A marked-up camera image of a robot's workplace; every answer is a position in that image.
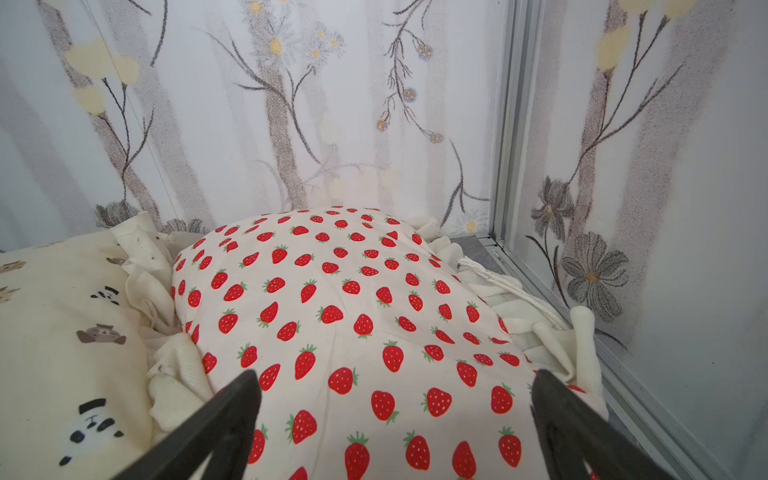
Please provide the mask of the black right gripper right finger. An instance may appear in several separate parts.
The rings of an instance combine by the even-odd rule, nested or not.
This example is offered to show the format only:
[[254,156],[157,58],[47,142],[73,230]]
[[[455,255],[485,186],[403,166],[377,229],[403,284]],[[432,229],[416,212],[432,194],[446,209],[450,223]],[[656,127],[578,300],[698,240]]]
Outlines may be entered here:
[[671,475],[551,372],[532,384],[532,416],[551,479],[669,479]]

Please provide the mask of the strawberry print ruffled pillow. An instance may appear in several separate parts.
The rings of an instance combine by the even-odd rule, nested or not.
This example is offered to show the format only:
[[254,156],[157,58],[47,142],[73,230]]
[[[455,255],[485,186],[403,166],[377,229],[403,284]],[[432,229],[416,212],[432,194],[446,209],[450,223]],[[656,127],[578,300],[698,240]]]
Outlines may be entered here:
[[203,388],[257,377],[248,479],[543,479],[543,370],[608,415],[593,313],[565,325],[435,221],[333,206],[113,232],[127,298],[186,336]]

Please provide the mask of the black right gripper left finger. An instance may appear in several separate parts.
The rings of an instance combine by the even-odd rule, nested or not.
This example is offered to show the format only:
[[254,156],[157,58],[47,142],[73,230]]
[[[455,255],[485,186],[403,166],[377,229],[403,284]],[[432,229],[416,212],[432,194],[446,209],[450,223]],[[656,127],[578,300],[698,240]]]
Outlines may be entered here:
[[256,373],[242,372],[116,477],[190,479],[203,467],[204,479],[241,479],[251,452],[261,400]]

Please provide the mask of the cream animal print pillow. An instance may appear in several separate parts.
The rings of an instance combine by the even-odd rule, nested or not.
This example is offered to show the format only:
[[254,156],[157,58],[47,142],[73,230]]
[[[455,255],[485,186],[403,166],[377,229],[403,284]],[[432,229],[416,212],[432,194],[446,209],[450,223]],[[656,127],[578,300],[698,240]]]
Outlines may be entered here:
[[108,232],[1,257],[1,475],[109,479],[151,446],[142,314]]

